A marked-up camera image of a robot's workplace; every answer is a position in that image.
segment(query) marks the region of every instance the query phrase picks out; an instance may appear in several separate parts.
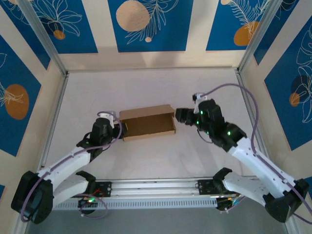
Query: box lid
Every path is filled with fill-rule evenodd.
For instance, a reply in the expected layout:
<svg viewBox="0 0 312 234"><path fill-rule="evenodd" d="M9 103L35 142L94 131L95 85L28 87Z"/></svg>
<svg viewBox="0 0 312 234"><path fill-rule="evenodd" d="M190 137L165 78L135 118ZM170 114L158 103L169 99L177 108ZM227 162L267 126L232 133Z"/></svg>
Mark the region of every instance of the box lid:
<svg viewBox="0 0 312 234"><path fill-rule="evenodd" d="M169 105L151 106L145 108L138 108L119 112L119 119L126 120L131 118L155 116L161 114L171 114L172 117L175 115L175 110Z"/></svg>

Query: open cardboard box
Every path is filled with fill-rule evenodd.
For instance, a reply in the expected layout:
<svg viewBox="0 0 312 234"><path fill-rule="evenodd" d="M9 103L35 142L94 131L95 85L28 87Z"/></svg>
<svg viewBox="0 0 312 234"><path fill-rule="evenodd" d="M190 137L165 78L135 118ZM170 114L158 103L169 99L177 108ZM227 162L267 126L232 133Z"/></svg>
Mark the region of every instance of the open cardboard box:
<svg viewBox="0 0 312 234"><path fill-rule="evenodd" d="M119 119L127 126L124 141L176 133L175 110L169 105L120 111Z"/></svg>

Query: cardboard box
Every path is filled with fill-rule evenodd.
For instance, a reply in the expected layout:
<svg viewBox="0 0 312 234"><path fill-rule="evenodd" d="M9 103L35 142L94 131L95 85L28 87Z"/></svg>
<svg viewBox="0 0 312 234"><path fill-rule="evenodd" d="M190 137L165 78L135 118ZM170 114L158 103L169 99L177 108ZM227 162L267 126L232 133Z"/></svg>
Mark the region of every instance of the cardboard box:
<svg viewBox="0 0 312 234"><path fill-rule="evenodd" d="M170 105L121 111L119 119L127 125L124 141L176 133L175 110Z"/></svg>

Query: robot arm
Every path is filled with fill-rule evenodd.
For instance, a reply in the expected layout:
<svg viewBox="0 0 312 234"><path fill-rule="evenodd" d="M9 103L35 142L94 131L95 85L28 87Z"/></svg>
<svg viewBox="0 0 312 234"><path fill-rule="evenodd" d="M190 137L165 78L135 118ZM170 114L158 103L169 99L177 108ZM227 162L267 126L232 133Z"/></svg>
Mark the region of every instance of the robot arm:
<svg viewBox="0 0 312 234"><path fill-rule="evenodd" d="M92 131L87 133L68 155L38 173L28 171L21 177L11 208L21 213L27 195L39 180L24 211L24 216L36 224L45 220L52 208L61 202L77 194L92 194L95 190L96 178L84 171L76 174L74 172L92 162L106 150L101 146L117 138L119 131L120 126L114 124L112 115L99 114ZM122 125L120 137L125 132L126 127Z"/></svg>
<svg viewBox="0 0 312 234"><path fill-rule="evenodd" d="M176 110L175 117L178 122L195 125L199 131L205 132L213 144L244 163L260 180L246 179L223 168L214 176L214 186L221 194L232 191L249 197L265 206L273 218L286 222L302 203L287 183L295 187L303 197L309 189L308 183L303 179L296 181L259 150L256 149L254 153L250 139L238 126L225 122L220 107L213 99L208 100L198 93L193 95L193 101L194 109ZM285 179L278 177L270 167L281 173Z"/></svg>

